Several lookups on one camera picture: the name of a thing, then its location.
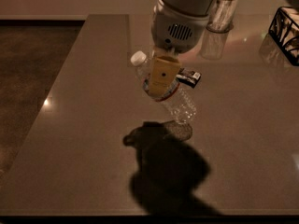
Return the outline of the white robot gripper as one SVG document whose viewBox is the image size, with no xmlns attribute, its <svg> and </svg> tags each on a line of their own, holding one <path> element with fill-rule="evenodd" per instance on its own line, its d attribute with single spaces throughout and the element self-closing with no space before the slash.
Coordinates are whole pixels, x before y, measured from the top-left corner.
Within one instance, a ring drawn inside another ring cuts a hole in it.
<svg viewBox="0 0 299 224">
<path fill-rule="evenodd" d="M 193 49 L 208 22 L 208 15 L 191 16 L 158 0 L 153 9 L 151 35 L 156 47 L 186 53 Z M 169 89 L 181 67 L 178 59 L 154 57 L 151 61 L 149 95 L 161 97 Z"/>
</svg>

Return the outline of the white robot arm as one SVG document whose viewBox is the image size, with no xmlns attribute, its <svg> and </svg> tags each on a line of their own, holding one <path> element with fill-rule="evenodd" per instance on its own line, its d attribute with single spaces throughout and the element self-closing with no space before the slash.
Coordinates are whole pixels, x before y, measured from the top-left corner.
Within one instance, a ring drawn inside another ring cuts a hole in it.
<svg viewBox="0 0 299 224">
<path fill-rule="evenodd" d="M 151 24 L 154 42 L 149 94 L 163 96 L 181 67 L 178 55 L 193 49 L 204 31 L 213 0 L 157 0 Z"/>
</svg>

